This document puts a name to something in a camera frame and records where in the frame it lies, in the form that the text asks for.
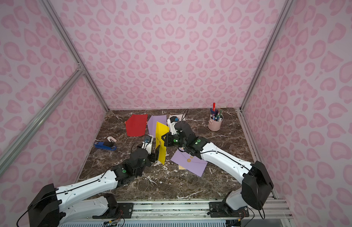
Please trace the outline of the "yellow envelope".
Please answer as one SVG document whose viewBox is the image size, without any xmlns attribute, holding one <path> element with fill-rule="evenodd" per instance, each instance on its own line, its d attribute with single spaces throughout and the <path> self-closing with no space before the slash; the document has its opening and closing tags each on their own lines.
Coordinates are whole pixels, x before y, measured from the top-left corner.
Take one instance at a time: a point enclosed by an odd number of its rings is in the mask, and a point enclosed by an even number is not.
<svg viewBox="0 0 352 227">
<path fill-rule="evenodd" d="M 169 133 L 169 127 L 157 122 L 156 125 L 156 149 L 159 151 L 158 161 L 161 164 L 165 164 L 165 157 L 166 157 L 166 146 L 165 141 L 162 139 L 162 136 Z"/>
</svg>

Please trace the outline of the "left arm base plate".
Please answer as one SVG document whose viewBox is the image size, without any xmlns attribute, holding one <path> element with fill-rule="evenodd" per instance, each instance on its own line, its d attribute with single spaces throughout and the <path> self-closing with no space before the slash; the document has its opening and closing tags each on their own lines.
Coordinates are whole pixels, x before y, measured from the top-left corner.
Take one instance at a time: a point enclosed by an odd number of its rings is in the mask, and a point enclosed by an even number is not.
<svg viewBox="0 0 352 227">
<path fill-rule="evenodd" d="M 92 216 L 92 219 L 128 219 L 132 217 L 134 203 L 118 203 L 115 207 L 108 208 L 104 214 Z"/>
</svg>

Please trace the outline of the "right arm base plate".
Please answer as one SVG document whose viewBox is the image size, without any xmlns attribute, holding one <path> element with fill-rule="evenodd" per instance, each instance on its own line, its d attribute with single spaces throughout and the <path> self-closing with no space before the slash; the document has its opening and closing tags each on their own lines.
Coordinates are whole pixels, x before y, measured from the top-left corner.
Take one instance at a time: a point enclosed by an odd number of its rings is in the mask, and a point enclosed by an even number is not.
<svg viewBox="0 0 352 227">
<path fill-rule="evenodd" d="M 214 201 L 209 202 L 209 212 L 212 218 L 246 218 L 249 217 L 249 211 L 247 207 L 239 208 L 234 210 L 229 207 L 225 201 Z"/>
</svg>

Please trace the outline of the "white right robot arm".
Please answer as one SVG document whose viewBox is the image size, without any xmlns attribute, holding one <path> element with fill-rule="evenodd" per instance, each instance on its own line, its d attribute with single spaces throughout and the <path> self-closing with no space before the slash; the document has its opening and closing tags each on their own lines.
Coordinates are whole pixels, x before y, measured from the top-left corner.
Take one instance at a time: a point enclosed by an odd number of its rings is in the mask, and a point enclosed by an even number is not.
<svg viewBox="0 0 352 227">
<path fill-rule="evenodd" d="M 263 209 L 274 185 L 262 162 L 251 163 L 225 152 L 210 140 L 196 136 L 186 121 L 172 119 L 168 126 L 170 132 L 162 136 L 165 146 L 177 146 L 181 152 L 212 163 L 241 184 L 240 189 L 230 192 L 225 197 L 228 208 L 234 211 L 246 206 L 258 211 Z"/>
</svg>

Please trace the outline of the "red envelope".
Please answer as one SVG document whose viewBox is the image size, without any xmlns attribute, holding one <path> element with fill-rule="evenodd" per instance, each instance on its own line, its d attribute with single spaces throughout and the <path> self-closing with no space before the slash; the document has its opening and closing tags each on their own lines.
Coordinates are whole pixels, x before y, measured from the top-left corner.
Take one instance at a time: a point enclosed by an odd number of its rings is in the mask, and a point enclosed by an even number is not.
<svg viewBox="0 0 352 227">
<path fill-rule="evenodd" d="M 133 114 L 126 122 L 126 132 L 129 137 L 145 135 L 148 116 L 147 114 Z"/>
</svg>

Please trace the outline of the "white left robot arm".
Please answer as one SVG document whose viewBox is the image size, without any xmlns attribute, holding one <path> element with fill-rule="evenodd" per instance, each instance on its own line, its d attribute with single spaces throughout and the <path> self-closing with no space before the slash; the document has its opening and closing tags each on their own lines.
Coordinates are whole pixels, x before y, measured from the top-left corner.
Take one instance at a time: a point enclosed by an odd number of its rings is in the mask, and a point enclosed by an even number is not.
<svg viewBox="0 0 352 227">
<path fill-rule="evenodd" d="M 106 172 L 88 180 L 66 186 L 44 186 L 27 208 L 31 227 L 58 227 L 81 218 L 118 219 L 131 213 L 132 205 L 122 207 L 109 190 L 129 184 L 142 176 L 159 157 L 159 148 L 149 152 L 137 148 L 122 163 L 110 167 Z M 105 195 L 91 199 L 92 196 Z"/>
</svg>

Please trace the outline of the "cream white envelope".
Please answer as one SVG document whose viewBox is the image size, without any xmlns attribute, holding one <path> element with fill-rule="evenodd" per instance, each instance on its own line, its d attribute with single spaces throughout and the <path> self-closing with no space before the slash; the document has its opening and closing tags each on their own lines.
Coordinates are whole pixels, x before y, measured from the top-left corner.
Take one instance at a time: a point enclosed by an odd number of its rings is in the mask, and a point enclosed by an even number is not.
<svg viewBox="0 0 352 227">
<path fill-rule="evenodd" d="M 183 114 L 171 114 L 168 119 L 172 123 L 174 121 L 177 121 L 177 122 L 181 121 L 182 117 L 183 117 Z"/>
</svg>

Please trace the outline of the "lilac envelope with butterfly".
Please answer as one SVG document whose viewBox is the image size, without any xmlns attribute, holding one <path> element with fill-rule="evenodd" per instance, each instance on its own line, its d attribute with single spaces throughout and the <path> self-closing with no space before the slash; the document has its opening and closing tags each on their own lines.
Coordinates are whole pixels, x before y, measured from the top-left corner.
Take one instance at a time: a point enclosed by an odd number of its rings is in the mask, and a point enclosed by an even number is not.
<svg viewBox="0 0 352 227">
<path fill-rule="evenodd" d="M 152 137 L 156 137 L 157 123 L 167 125 L 166 115 L 152 115 L 148 120 L 148 132 Z"/>
</svg>

